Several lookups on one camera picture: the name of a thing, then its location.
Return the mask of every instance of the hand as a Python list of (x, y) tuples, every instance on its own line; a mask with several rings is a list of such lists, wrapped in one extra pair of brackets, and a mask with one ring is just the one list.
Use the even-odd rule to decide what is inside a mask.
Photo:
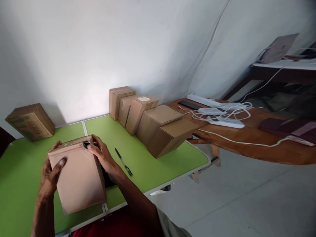
[(107, 173), (115, 172), (119, 168), (119, 165), (111, 156), (108, 147), (101, 141), (98, 136), (92, 134), (92, 137), (94, 142), (97, 143), (97, 146), (90, 144), (88, 145), (88, 150), (98, 157), (101, 165)]
[[(56, 142), (53, 145), (53, 147), (49, 149), (48, 152), (56, 149), (61, 144), (62, 143), (60, 141)], [(54, 193), (57, 189), (56, 176), (62, 170), (65, 163), (66, 163), (66, 160), (61, 159), (52, 170), (52, 167), (50, 165), (50, 161), (47, 155), (46, 160), (43, 164), (42, 176), (40, 179), (39, 194), (38, 194), (38, 197), (40, 199), (47, 199), (54, 196)]]

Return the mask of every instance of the table leg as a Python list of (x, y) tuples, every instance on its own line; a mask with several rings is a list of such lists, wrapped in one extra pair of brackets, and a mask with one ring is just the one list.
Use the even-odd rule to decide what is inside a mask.
[[(213, 144), (209, 144), (208, 142), (202, 140), (202, 139), (193, 139), (192, 137), (187, 139), (188, 142), (190, 142), (191, 144), (208, 144), (212, 146), (212, 161), (217, 160), (215, 163), (213, 163), (214, 165), (216, 165), (217, 167), (221, 166), (221, 160), (220, 160), (220, 148), (213, 145)], [(205, 169), (209, 168), (212, 164), (210, 164), (208, 167), (205, 167), (199, 171), (196, 171), (194, 173), (192, 173), (190, 175), (190, 177), (196, 182), (198, 183), (198, 175), (204, 171)]]
[(218, 146), (215, 146), (213, 144), (211, 144), (212, 146), (212, 151), (213, 151), (213, 157), (217, 158), (218, 157), (218, 161), (215, 163), (215, 165), (217, 167), (221, 166), (221, 157), (220, 157), (220, 148)]

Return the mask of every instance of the box with green print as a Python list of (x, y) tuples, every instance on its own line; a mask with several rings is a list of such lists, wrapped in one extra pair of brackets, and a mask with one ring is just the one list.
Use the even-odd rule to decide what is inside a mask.
[(38, 104), (14, 109), (6, 121), (30, 142), (52, 137), (55, 125)]

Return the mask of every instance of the small cardboard box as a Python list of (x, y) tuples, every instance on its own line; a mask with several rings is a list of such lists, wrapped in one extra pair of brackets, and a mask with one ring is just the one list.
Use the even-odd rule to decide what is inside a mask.
[(192, 133), (198, 125), (182, 118), (167, 125), (160, 127), (147, 149), (155, 158), (159, 158), (177, 149)]
[(156, 108), (145, 110), (138, 125), (136, 136), (147, 146), (159, 127), (181, 119), (182, 117), (182, 113), (166, 105), (160, 105)]
[(66, 164), (59, 173), (57, 190), (64, 214), (106, 202), (105, 184), (99, 161), (88, 149), (92, 136), (63, 143), (48, 153), (52, 168), (62, 159)]
[(119, 87), (110, 89), (110, 116), (114, 120), (118, 120), (119, 118), (119, 101), (123, 97), (136, 95), (136, 91), (130, 87)]
[(144, 110), (155, 108), (159, 100), (151, 96), (142, 96), (132, 100), (125, 129), (133, 136), (136, 134), (138, 124), (142, 118)]
[(52, 137), (55, 125), (40, 104), (14, 109), (5, 119), (30, 142)]
[(128, 118), (129, 110), (131, 108), (132, 100), (140, 97), (139, 95), (131, 95), (128, 97), (124, 97), (120, 99), (119, 102), (119, 113), (118, 113), (118, 121), (121, 123), (123, 127), (126, 126), (126, 121)]

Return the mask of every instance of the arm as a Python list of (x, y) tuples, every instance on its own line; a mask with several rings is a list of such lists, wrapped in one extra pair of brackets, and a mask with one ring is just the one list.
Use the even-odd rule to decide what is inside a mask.
[[(61, 144), (56, 142), (48, 151), (52, 151)], [(63, 168), (66, 160), (61, 159), (52, 170), (48, 156), (43, 164), (39, 193), (36, 198), (32, 237), (55, 236), (54, 229), (54, 193), (57, 189), (56, 176)]]
[(126, 176), (101, 139), (94, 134), (92, 137), (97, 142), (98, 147), (88, 145), (89, 151), (98, 157), (104, 170), (113, 177), (132, 212), (152, 231), (163, 235), (156, 206)]

